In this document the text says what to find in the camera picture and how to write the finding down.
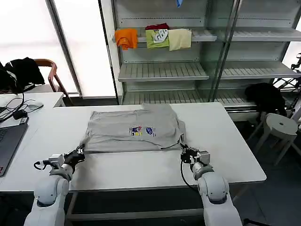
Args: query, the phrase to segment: folded shirt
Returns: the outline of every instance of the folded shirt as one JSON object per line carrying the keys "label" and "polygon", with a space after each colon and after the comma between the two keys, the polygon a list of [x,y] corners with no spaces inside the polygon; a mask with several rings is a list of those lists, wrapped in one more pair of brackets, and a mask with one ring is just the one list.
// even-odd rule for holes
{"label": "folded shirt", "polygon": [[115,31],[115,40],[117,46],[122,46],[123,50],[128,48],[137,48],[138,36],[136,29],[122,29]]}
{"label": "folded shirt", "polygon": [[168,29],[169,30],[169,26],[167,25],[167,23],[164,23],[164,24],[157,24],[157,25],[149,25],[149,26],[146,26],[145,29],[146,30],[156,30],[156,29]]}
{"label": "folded shirt", "polygon": [[177,1],[177,7],[181,7],[182,3],[183,3],[183,0],[176,0]]}
{"label": "folded shirt", "polygon": [[80,144],[85,152],[180,150],[185,124],[169,105],[124,112],[93,112]]}
{"label": "folded shirt", "polygon": [[168,30],[169,51],[191,47],[191,30]]}
{"label": "folded shirt", "polygon": [[168,30],[146,30],[147,48],[163,48],[169,46]]}

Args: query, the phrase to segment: black bag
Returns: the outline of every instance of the black bag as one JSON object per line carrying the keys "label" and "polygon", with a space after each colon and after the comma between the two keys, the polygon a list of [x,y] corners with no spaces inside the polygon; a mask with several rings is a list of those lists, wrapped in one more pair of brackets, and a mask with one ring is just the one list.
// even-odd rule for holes
{"label": "black bag", "polygon": [[[13,73],[17,80],[15,80],[8,73]],[[25,91],[25,87],[45,84],[44,78],[40,72],[37,63],[28,57],[24,59],[12,60],[4,67],[0,64],[0,89],[11,90],[14,93],[21,93]]]}
{"label": "black bag", "polygon": [[247,100],[254,101],[262,112],[277,113],[286,117],[285,100],[280,90],[268,83],[257,83],[250,85],[245,90]]}

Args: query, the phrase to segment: orange cloth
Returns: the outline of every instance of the orange cloth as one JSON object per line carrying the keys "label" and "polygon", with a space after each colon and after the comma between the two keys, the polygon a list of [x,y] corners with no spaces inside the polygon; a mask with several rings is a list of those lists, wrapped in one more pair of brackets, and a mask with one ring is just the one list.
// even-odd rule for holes
{"label": "orange cloth", "polygon": [[118,46],[122,46],[123,50],[127,50],[128,48],[137,48],[137,30],[127,28],[115,31],[115,40]]}

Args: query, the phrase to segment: desk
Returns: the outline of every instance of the desk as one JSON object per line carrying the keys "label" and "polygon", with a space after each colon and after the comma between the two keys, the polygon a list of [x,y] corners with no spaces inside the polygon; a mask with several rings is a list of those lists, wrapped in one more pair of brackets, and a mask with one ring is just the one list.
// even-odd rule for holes
{"label": "desk", "polygon": [[[185,122],[187,144],[211,154],[213,169],[229,183],[256,183],[266,175],[220,103],[171,104]],[[41,126],[14,158],[0,184],[2,192],[33,191],[49,170],[33,163],[54,153],[74,149],[82,139],[92,111],[126,111],[141,105],[59,107],[45,111]],[[70,191],[115,191],[186,186],[180,174],[181,151],[87,154],[77,166]],[[196,184],[189,165],[183,166],[188,183]]]}
{"label": "desk", "polygon": [[[16,97],[20,97],[22,98],[22,94],[3,94],[0,95],[0,106],[6,106],[6,104],[16,98]],[[24,137],[20,143],[20,145],[18,146],[18,149],[15,152],[15,156],[11,161],[11,164],[7,170],[7,172],[10,171],[10,169],[12,168],[12,166],[15,165],[16,160],[19,158],[19,156],[21,156],[22,158],[22,151],[25,149],[25,147],[28,144],[28,141],[31,140],[33,138],[33,136],[36,134],[36,132],[38,131],[39,127],[42,125],[42,122],[45,120],[45,115],[46,113],[53,109],[54,107],[58,107],[61,106],[63,104],[63,93],[62,92],[56,92],[56,93],[25,93],[24,94],[24,99],[28,100],[28,99],[33,99],[39,102],[42,102],[44,104],[44,106],[41,109],[38,109],[34,112],[31,112],[28,114],[29,116],[29,120],[28,120],[28,127],[27,130],[24,134]],[[21,100],[16,100],[15,102],[13,102],[11,105],[12,107],[17,106],[18,104],[21,103]],[[10,118],[8,120],[6,120],[5,122],[0,124],[0,127],[5,127],[5,126],[13,126],[13,125],[18,125],[20,120],[15,120],[14,118]],[[0,178],[0,186],[4,180],[4,178],[6,177],[6,174],[4,177]]]}

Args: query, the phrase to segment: gray t-shirt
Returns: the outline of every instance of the gray t-shirt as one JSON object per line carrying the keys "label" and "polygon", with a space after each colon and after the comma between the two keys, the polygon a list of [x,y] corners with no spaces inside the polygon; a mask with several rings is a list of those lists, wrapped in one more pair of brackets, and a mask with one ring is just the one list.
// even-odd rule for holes
{"label": "gray t-shirt", "polygon": [[123,112],[93,112],[85,152],[128,152],[179,149],[185,125],[169,105],[143,105]]}

